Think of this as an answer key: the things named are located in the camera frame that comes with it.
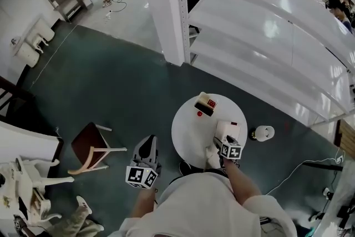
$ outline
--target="gray floor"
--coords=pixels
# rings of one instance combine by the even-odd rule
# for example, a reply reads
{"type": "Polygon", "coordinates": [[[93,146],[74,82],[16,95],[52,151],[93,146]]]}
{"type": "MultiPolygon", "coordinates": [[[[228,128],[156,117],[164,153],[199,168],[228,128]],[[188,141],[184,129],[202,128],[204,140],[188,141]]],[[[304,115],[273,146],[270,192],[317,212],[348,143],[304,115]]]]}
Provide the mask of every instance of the gray floor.
{"type": "MultiPolygon", "coordinates": [[[[49,187],[54,212],[69,215],[83,196],[93,209],[92,218],[105,226],[101,236],[120,227],[130,212],[137,190],[124,183],[125,167],[136,143],[149,134],[159,138],[162,177],[158,195],[179,175],[179,156],[171,141],[171,123],[178,108],[201,91],[218,93],[237,103],[249,127],[272,125],[276,134],[264,143],[248,140],[241,167],[267,193],[306,159],[334,157],[336,147],[285,113],[248,93],[189,65],[166,63],[162,54],[103,33],[61,23],[38,65],[26,76],[23,87],[36,95],[37,106],[50,125],[59,127],[65,145],[58,176],[79,168],[70,143],[93,121],[113,128],[111,147],[126,146],[127,153],[110,154],[107,170],[75,176],[75,182],[49,187]]],[[[334,173],[301,166],[272,194],[301,225],[325,205],[322,190],[334,173]]]]}

